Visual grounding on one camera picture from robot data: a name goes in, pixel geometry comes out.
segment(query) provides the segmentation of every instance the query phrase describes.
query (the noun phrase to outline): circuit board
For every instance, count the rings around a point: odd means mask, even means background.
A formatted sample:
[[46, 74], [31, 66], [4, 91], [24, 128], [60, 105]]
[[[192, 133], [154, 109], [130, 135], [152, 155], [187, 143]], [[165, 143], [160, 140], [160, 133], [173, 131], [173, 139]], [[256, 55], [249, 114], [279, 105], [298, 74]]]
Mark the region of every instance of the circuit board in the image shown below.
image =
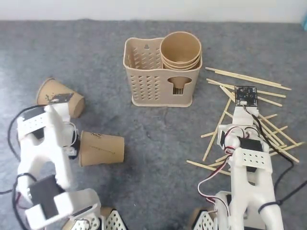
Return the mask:
[[257, 88], [255, 86], [235, 86], [236, 106], [257, 107]]

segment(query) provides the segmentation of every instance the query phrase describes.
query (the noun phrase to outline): wooden stick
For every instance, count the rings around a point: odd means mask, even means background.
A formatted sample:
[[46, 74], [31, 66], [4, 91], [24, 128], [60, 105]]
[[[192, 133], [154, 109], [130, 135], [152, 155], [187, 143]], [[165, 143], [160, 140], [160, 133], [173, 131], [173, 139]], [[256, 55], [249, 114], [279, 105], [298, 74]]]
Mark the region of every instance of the wooden stick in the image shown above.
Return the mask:
[[208, 165], [209, 167], [215, 167], [215, 166], [218, 166], [218, 165], [221, 165], [223, 164], [223, 161], [220, 161], [220, 162], [217, 162], [217, 163], [213, 163], [213, 164], [210, 164]]
[[265, 82], [263, 82], [263, 81], [258, 81], [258, 80], [253, 80], [253, 79], [247, 79], [247, 78], [243, 78], [243, 77], [235, 76], [235, 75], [229, 75], [229, 74], [227, 74], [227, 73], [220, 72], [220, 71], [216, 71], [215, 73], [216, 73], [216, 74], [220, 74], [220, 75], [224, 75], [224, 76], [228, 76], [228, 77], [238, 78], [238, 79], [241, 79], [241, 80], [246, 80], [246, 81], [255, 82], [255, 83], [258, 83], [258, 84], [268, 85], [268, 86], [272, 86], [272, 87], [279, 88], [279, 89], [283, 89], [283, 90], [291, 90], [290, 88], [287, 88], [287, 87], [284, 87], [284, 86], [273, 85], [273, 84], [265, 83]]
[[[232, 116], [229, 112], [225, 111], [225, 113], [226, 113], [227, 116], [233, 118], [233, 116]], [[275, 116], [277, 116], [277, 114], [272, 114], [272, 115], [269, 115], [269, 116], [265, 116], [265, 118], [270, 119], [270, 118], [273, 118], [273, 117], [275, 117]]]
[[213, 134], [214, 134], [214, 132], [203, 134], [203, 135], [201, 135], [201, 138], [206, 138], [206, 137], [212, 136]]
[[263, 130], [264, 134], [277, 146], [280, 146], [280, 144], [275, 140], [272, 136], [269, 136], [269, 133], [264, 129]]
[[275, 138], [275, 140], [277, 140], [281, 145], [284, 145], [284, 142], [282, 140], [280, 140], [280, 138], [278, 136], [276, 136], [276, 134], [274, 134], [262, 121], [260, 121], [261, 126], [268, 131], [269, 134], [266, 134], [267, 136], [271, 136], [273, 138]]
[[[290, 149], [293, 149], [295, 147], [298, 147], [302, 144], [305, 144], [305, 142], [299, 142], [297, 145], [291, 145], [291, 146], [288, 146], [287, 148], [284, 148], [284, 150], [290, 150]], [[270, 156], [274, 156], [274, 155], [277, 155], [277, 152], [272, 152], [270, 153]]]
[[279, 130], [282, 131], [282, 130], [285, 130], [286, 128], [288, 128], [288, 126], [284, 126], [284, 127], [281, 127]]
[[222, 156], [222, 157], [216, 159], [215, 162], [220, 162], [220, 161], [222, 161], [222, 160], [225, 160], [227, 157], [228, 157], [228, 155], [224, 155], [224, 156]]
[[232, 73], [232, 72], [224, 71], [224, 70], [221, 70], [221, 69], [214, 69], [214, 68], [209, 68], [209, 67], [206, 67], [205, 69], [211, 70], [211, 71], [214, 71], [214, 72], [223, 72], [225, 74], [229, 74], [229, 75], [233, 75], [233, 76], [238, 76], [238, 77], [242, 77], [242, 78], [246, 78], [246, 79], [250, 79], [250, 80], [262, 81], [262, 82], [265, 82], [265, 83], [270, 84], [270, 85], [279, 85], [279, 86], [281, 86], [281, 84], [273, 82], [273, 81], [264, 80], [264, 79], [261, 79], [261, 78], [254, 78], [254, 77], [251, 77], [251, 76], [247, 76], [247, 75], [243, 75], [243, 74], [238, 74], [238, 73]]
[[274, 137], [276, 137], [276, 135], [275, 134], [273, 134], [273, 132], [267, 127], [267, 126], [265, 126], [262, 122], [260, 122], [261, 123], [261, 125], [262, 125], [262, 130], [263, 130], [263, 132], [264, 132], [264, 134], [275, 144], [275, 145], [277, 145], [277, 146], [280, 146], [280, 144], [277, 142], [277, 139], [275, 139]]
[[224, 93], [233, 101], [235, 102], [235, 96], [224, 86], [220, 85], [220, 88], [224, 91]]
[[[187, 163], [196, 165], [198, 167], [202, 167], [204, 169], [209, 169], [211, 171], [215, 171], [216, 170], [216, 168], [213, 168], [213, 167], [210, 167], [210, 166], [207, 166], [207, 165], [204, 165], [204, 164], [200, 164], [200, 163], [197, 163], [197, 162], [194, 162], [194, 161], [187, 160]], [[224, 170], [220, 170], [219, 173], [222, 173], [222, 174], [230, 176], [230, 172], [226, 172]]]
[[272, 115], [269, 115], [269, 116], [265, 116], [265, 118], [270, 119], [270, 118], [273, 118], [275, 116], [277, 116], [277, 114], [272, 114]]
[[294, 156], [292, 156], [291, 154], [287, 153], [285, 151], [286, 148], [282, 149], [279, 146], [276, 146], [274, 144], [272, 144], [275, 148], [277, 148], [280, 152], [282, 152], [284, 155], [286, 155], [287, 157], [289, 157], [290, 159], [292, 159], [293, 161], [295, 161], [296, 163], [299, 163], [299, 160], [297, 158], [295, 158]]
[[[229, 85], [229, 84], [224, 84], [224, 83], [220, 83], [218, 81], [215, 80], [211, 80], [209, 78], [207, 78], [207, 81], [209, 84], [213, 84], [213, 85], [223, 85], [226, 88], [229, 88], [231, 90], [235, 90], [234, 85]], [[258, 90], [257, 89], [257, 93], [261, 93], [261, 94], [265, 94], [265, 95], [270, 95], [270, 96], [275, 96], [275, 97], [282, 97], [282, 98], [286, 98], [286, 95], [283, 94], [278, 94], [278, 93], [273, 93], [273, 92], [266, 92], [266, 91], [262, 91], [262, 90]]]
[[269, 100], [269, 99], [265, 99], [265, 98], [263, 98], [263, 97], [257, 97], [259, 100], [261, 100], [261, 101], [264, 101], [264, 102], [267, 102], [267, 103], [270, 103], [270, 104], [273, 104], [273, 105], [276, 105], [276, 106], [279, 106], [279, 107], [282, 107], [283, 105], [282, 104], [279, 104], [279, 103], [277, 103], [277, 102], [274, 102], [274, 101], [271, 101], [271, 100]]
[[288, 135], [286, 135], [283, 131], [279, 130], [274, 124], [272, 124], [272, 122], [270, 122], [268, 119], [266, 119], [264, 116], [262, 116], [261, 114], [259, 114], [259, 117], [262, 118], [266, 123], [268, 123], [271, 127], [273, 127], [276, 131], [278, 131], [281, 135], [283, 135], [285, 138], [287, 138], [290, 142], [292, 142], [293, 144], [297, 145], [297, 143], [290, 138]]
[[233, 118], [234, 116], [232, 116], [229, 112], [225, 111], [225, 114], [231, 118]]
[[[228, 102], [227, 102], [227, 104], [226, 104], [226, 106], [225, 106], [224, 111], [227, 111], [227, 109], [228, 109], [230, 103], [231, 103], [231, 100], [228, 99]], [[223, 113], [222, 113], [222, 116], [221, 116], [219, 122], [217, 123], [217, 126], [216, 126], [216, 128], [215, 128], [214, 134], [212, 135], [212, 138], [211, 138], [210, 143], [209, 143], [209, 145], [208, 145], [208, 148], [207, 148], [207, 150], [206, 150], [206, 152], [205, 152], [205, 154], [204, 154], [204, 156], [203, 156], [203, 158], [202, 158], [202, 161], [205, 161], [206, 158], [207, 158], [207, 156], [208, 156], [208, 154], [209, 154], [209, 151], [210, 151], [210, 149], [211, 149], [211, 146], [212, 146], [212, 144], [213, 144], [213, 142], [214, 142], [214, 139], [215, 139], [215, 136], [216, 136], [216, 134], [217, 134], [217, 130], [218, 130], [218, 128], [219, 128], [219, 125], [222, 123], [222, 121], [223, 121], [223, 119], [224, 119], [224, 117], [225, 117], [225, 112], [224, 112], [224, 111], [223, 111]]]
[[283, 149], [283, 148], [285, 148], [285, 147], [287, 147], [287, 146], [288, 146], [288, 145], [280, 145], [279, 147]]

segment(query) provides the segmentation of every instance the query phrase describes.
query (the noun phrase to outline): white wall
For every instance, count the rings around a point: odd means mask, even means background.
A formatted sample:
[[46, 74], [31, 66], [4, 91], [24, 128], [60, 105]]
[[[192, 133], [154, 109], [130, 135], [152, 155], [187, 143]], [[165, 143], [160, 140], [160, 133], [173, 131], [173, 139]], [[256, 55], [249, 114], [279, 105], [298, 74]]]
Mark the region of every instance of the white wall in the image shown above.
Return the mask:
[[0, 20], [299, 23], [307, 0], [0, 0]]

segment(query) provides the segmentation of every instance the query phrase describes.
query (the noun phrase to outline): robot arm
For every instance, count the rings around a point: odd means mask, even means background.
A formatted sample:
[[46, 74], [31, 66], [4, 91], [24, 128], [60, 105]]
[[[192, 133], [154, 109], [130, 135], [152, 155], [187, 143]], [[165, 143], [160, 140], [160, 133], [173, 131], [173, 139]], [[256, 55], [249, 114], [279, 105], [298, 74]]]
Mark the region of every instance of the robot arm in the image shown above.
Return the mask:
[[263, 204], [275, 201], [275, 195], [269, 145], [253, 125], [251, 115], [257, 117], [259, 114], [256, 88], [236, 86], [235, 91], [233, 122], [230, 125], [220, 125], [217, 137], [217, 144], [229, 155], [231, 193], [221, 191], [215, 196], [228, 205], [230, 215], [224, 204], [216, 199], [217, 212], [213, 229], [283, 230], [278, 205], [266, 206], [258, 213]]
[[33, 205], [25, 211], [31, 229], [41, 229], [63, 218], [82, 218], [90, 223], [88, 228], [104, 229], [101, 204], [93, 189], [65, 191], [72, 183], [67, 151], [71, 151], [77, 135], [69, 121], [67, 103], [37, 108], [17, 119], [21, 146], [18, 174], [30, 173], [37, 178], [48, 161], [56, 170], [56, 175], [37, 182], [26, 176], [18, 178], [18, 190]]

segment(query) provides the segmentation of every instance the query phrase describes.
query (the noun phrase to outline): paper cup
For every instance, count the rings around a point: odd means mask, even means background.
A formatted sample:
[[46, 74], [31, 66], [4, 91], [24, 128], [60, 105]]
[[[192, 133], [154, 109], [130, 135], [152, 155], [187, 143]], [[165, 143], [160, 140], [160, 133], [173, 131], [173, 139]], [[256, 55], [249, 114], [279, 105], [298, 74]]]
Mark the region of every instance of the paper cup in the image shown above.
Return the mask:
[[79, 152], [80, 166], [122, 163], [125, 139], [82, 131]]
[[189, 70], [189, 69], [193, 69], [194, 67], [197, 66], [197, 64], [199, 63], [199, 61], [201, 60], [201, 57], [199, 56], [194, 62], [192, 62], [191, 64], [189, 65], [186, 65], [186, 66], [174, 66], [172, 64], [169, 64], [168, 62], [166, 62], [163, 57], [161, 57], [162, 59], [162, 62], [169, 68], [169, 69], [174, 69], [174, 70]]
[[174, 66], [186, 66], [201, 55], [201, 42], [187, 32], [174, 32], [166, 36], [160, 44], [161, 57]]
[[37, 92], [36, 102], [37, 104], [68, 102], [69, 114], [72, 118], [78, 118], [85, 106], [85, 100], [82, 95], [54, 78], [49, 78], [42, 84]]

